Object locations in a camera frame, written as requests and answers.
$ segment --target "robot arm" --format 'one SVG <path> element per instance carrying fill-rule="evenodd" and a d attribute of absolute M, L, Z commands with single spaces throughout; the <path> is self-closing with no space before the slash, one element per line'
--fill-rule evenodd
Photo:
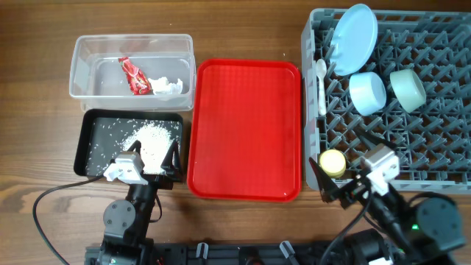
<path fill-rule="evenodd" d="M 372 196 L 368 213 L 404 251 L 405 264 L 455 264 L 448 253 L 463 247 L 465 238 L 454 201 L 445 195 L 426 192 L 406 202 L 390 184 L 400 173 L 399 158 L 394 152 L 396 146 L 362 130 L 356 130 L 355 134 L 370 150 L 361 158 L 360 173 L 341 188 L 309 159 L 322 200 L 338 199 L 346 209 L 357 201 L 365 206 L 365 198 Z M 412 205 L 418 198 L 425 199 Z"/>
<path fill-rule="evenodd" d="M 182 172 L 178 143 L 174 141 L 161 168 L 165 174 L 144 174 L 141 160 L 141 143 L 136 141 L 126 152 L 111 160 L 104 173 L 108 181 L 119 179 L 130 184 L 126 199 L 112 202 L 103 214 L 105 234 L 95 264 L 154 264 L 154 241 L 146 238 L 152 209 L 157 202 L 162 217 L 158 189 L 173 189 L 174 182 L 181 182 Z"/>

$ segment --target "gray dish rack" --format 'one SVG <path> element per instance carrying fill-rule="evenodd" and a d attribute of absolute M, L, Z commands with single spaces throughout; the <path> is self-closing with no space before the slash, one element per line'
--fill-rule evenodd
<path fill-rule="evenodd" d="M 330 39 L 344 9 L 315 9 L 301 35 L 306 121 L 303 130 L 306 180 L 319 190 L 308 158 L 326 149 L 342 151 L 350 181 L 360 170 L 366 149 L 356 126 L 399 145 L 401 175 L 392 182 L 400 191 L 471 194 L 471 13 L 373 10 L 378 19 L 375 50 L 359 71 L 374 71 L 386 86 L 384 109 L 361 116 L 350 98 L 350 76 L 337 77 L 329 64 Z M 327 115 L 317 111 L 315 60 L 327 62 Z M 406 113 L 394 96 L 389 74 L 413 69 L 427 93 L 425 105 Z"/>

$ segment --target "white spoon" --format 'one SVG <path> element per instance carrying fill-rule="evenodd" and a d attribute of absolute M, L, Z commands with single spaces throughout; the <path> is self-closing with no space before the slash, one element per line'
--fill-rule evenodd
<path fill-rule="evenodd" d="M 327 107 L 325 106 L 325 88 L 324 88 L 324 77 L 327 74 L 327 66 L 323 59 L 319 59 L 316 62 L 316 74 L 319 78 L 319 115 L 323 116 L 327 113 Z"/>

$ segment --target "red tray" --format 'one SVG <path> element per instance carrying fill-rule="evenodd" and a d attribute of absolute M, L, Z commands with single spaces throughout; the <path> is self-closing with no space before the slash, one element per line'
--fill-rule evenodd
<path fill-rule="evenodd" d="M 198 69 L 188 187 L 288 202 L 301 189 L 301 77 L 291 63 L 211 59 Z"/>

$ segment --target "wooden table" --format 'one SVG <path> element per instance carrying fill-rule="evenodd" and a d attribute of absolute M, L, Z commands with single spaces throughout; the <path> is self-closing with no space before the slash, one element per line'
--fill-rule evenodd
<path fill-rule="evenodd" d="M 68 95 L 75 41 L 80 35 L 188 33 L 196 61 L 212 57 L 287 60 L 300 67 L 300 36 L 317 7 L 355 1 L 3 0 L 0 6 L 0 263 L 58 264 L 32 220 L 36 197 L 48 188 L 83 180 L 73 162 L 83 112 Z M 471 1 L 365 1 L 372 9 L 471 11 Z M 191 113 L 183 113 L 191 119 Z M 39 205 L 53 245 L 73 264 L 103 237 L 106 206 L 127 186 L 93 183 L 58 191 Z M 184 185 L 159 191 L 163 218 L 151 225 L 156 242 L 308 242 L 331 239 L 360 209 L 327 205 L 304 185 L 289 204 L 195 198 Z M 471 236 L 471 197 L 453 196 Z M 361 221 L 353 231 L 368 228 Z M 471 245 L 456 251 L 471 263 Z"/>

